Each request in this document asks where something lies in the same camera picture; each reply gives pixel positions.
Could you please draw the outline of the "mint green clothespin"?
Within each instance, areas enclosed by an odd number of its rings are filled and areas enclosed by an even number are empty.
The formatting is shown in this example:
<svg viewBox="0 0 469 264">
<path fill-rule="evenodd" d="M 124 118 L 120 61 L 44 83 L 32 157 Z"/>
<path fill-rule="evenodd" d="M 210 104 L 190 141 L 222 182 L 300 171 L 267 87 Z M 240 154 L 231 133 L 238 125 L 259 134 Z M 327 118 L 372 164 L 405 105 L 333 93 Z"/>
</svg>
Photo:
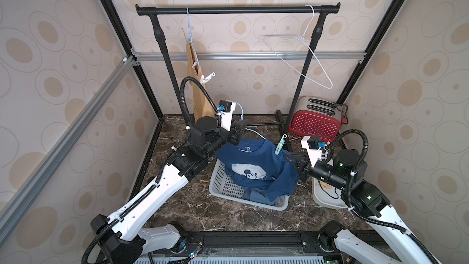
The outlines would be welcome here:
<svg viewBox="0 0 469 264">
<path fill-rule="evenodd" d="M 287 151 L 287 149 L 285 148 L 285 144 L 286 144 L 287 140 L 288 140 L 288 135 L 283 134 L 282 137 L 280 138 L 279 143 L 277 144 L 277 147 L 276 147 L 276 150 L 275 150 L 276 155 L 280 155 L 280 153 L 282 151 Z"/>
</svg>

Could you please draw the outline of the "dark blue t-shirt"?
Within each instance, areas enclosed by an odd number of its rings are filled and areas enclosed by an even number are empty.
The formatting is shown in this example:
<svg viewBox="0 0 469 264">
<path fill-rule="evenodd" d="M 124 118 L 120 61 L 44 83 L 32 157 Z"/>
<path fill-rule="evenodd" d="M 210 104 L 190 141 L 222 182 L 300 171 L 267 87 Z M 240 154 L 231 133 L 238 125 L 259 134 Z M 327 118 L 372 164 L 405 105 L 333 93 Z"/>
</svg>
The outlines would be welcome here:
<svg viewBox="0 0 469 264">
<path fill-rule="evenodd" d="M 226 144 L 216 153 L 225 173 L 235 184 L 267 191 L 270 200 L 292 195 L 299 177 L 284 158 L 288 151 L 275 154 L 276 145 L 267 139 L 243 139 L 238 145 Z"/>
</svg>

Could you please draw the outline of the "slate blue t-shirt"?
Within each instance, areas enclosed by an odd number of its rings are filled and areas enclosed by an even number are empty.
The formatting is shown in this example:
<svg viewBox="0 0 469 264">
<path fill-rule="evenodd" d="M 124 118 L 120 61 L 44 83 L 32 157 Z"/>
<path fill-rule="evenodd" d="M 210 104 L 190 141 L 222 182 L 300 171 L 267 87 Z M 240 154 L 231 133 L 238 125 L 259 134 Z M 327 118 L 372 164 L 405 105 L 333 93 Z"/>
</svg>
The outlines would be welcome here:
<svg viewBox="0 0 469 264">
<path fill-rule="evenodd" d="M 274 206 L 277 202 L 277 199 L 270 200 L 267 191 L 259 188 L 245 188 L 243 199 L 270 206 Z"/>
</svg>

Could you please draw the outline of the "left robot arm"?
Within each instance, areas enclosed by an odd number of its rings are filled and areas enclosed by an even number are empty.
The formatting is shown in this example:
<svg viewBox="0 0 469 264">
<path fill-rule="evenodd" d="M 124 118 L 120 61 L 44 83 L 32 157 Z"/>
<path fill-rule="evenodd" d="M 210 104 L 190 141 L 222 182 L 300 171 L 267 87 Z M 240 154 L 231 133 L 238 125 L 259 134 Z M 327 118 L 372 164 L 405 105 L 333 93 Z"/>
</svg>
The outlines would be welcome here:
<svg viewBox="0 0 469 264">
<path fill-rule="evenodd" d="M 105 255 L 105 264 L 132 264 L 140 256 L 157 250 L 179 254 L 186 249 L 188 237 L 179 224 L 151 229 L 144 225 L 168 199 L 207 167 L 218 150 L 226 144 L 238 145 L 247 126 L 246 121 L 232 121 L 234 104 L 222 100 L 215 105 L 203 84 L 194 77 L 185 77 L 181 82 L 184 117 L 189 116 L 185 99 L 185 86 L 189 82 L 204 94 L 215 115 L 188 123 L 187 138 L 168 153 L 157 176 L 123 207 L 109 216 L 98 215 L 92 220 L 95 238 L 85 249 L 82 263 L 88 263 L 96 246 Z"/>
</svg>

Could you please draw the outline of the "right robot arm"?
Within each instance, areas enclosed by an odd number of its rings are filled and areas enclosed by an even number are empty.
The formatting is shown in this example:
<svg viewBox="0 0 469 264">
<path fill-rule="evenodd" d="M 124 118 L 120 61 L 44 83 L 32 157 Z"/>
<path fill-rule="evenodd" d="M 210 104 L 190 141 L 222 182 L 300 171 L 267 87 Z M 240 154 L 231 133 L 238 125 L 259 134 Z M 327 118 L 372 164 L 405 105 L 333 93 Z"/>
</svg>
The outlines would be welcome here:
<svg viewBox="0 0 469 264">
<path fill-rule="evenodd" d="M 330 165 L 329 152 L 345 136 L 356 134 L 362 139 L 362 150 L 343 149 Z M 318 232 L 317 243 L 325 253 L 341 252 L 362 264 L 437 264 L 438 259 L 406 226 L 391 201 L 374 184 L 363 177 L 368 167 L 365 161 L 369 142 L 361 130 L 350 129 L 339 134 L 332 142 L 323 143 L 317 136 L 301 140 L 305 154 L 286 155 L 299 178 L 313 177 L 340 190 L 337 200 L 348 211 L 371 226 L 396 254 L 392 258 L 361 240 L 337 221 L 330 221 Z"/>
</svg>

